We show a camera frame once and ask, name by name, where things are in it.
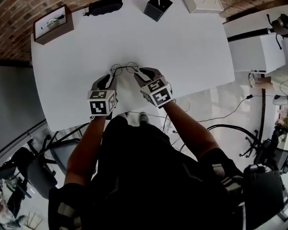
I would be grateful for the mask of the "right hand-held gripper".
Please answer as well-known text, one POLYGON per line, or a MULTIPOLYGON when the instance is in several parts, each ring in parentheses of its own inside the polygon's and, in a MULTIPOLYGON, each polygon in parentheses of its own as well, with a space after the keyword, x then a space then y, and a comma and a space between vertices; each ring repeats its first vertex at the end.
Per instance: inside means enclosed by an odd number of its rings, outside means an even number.
POLYGON ((139 70, 152 81, 144 80, 138 73, 133 75, 141 88, 141 93, 148 102, 161 108, 173 100, 171 86, 164 77, 161 77, 162 74, 158 69, 146 67, 139 70))

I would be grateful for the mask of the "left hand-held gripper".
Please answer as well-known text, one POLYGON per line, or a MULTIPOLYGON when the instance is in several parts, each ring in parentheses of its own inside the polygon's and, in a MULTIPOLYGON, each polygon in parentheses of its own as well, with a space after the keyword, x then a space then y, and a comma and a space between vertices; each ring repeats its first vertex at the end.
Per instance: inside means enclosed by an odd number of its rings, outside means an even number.
POLYGON ((87 100, 93 116, 109 116, 117 105, 116 92, 117 77, 113 76, 108 87, 109 90, 101 91, 106 88, 110 79, 107 74, 96 80, 88 92, 87 100))

